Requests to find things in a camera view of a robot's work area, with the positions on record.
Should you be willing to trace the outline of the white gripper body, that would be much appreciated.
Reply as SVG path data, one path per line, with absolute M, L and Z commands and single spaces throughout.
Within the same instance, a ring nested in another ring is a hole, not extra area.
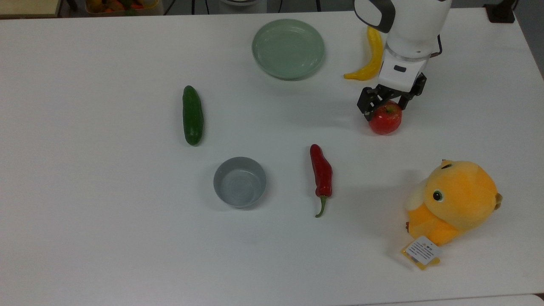
M 427 66 L 429 57 L 407 58 L 392 50 L 383 51 L 377 84 L 400 92 L 410 92 L 416 79 Z

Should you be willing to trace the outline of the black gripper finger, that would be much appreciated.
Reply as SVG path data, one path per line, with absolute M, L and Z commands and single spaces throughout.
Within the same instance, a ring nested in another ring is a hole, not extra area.
M 389 100 L 389 88 L 378 85 L 375 88 L 365 87 L 362 89 L 357 107 L 364 115 L 367 122 L 371 122 L 374 113 L 379 107 Z
M 427 83 L 427 77 L 425 75 L 419 75 L 414 85 L 412 86 L 412 89 L 409 92 L 403 92 L 400 95 L 400 99 L 398 102 L 398 105 L 400 106 L 401 110 L 405 110 L 408 103 L 416 96 L 420 96 L 423 93 L 425 84 Z

